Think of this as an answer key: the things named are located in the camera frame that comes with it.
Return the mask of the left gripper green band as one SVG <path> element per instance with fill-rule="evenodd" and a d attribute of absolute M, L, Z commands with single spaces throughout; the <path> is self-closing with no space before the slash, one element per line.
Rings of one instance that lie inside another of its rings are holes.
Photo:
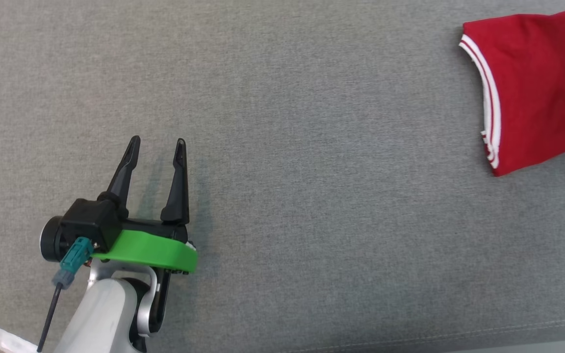
<path fill-rule="evenodd" d="M 95 252 L 92 257 L 170 270 L 174 273 L 193 273 L 198 264 L 197 249 L 188 238 L 186 225 L 190 222 L 189 187 L 186 141 L 177 140 L 173 157 L 174 175 L 167 203 L 160 219 L 128 218 L 128 191 L 132 172 L 137 166 L 140 136 L 134 135 L 117 166 L 108 189 L 101 192 L 99 201 L 111 201 L 123 222 L 123 230 L 110 251 Z"/>

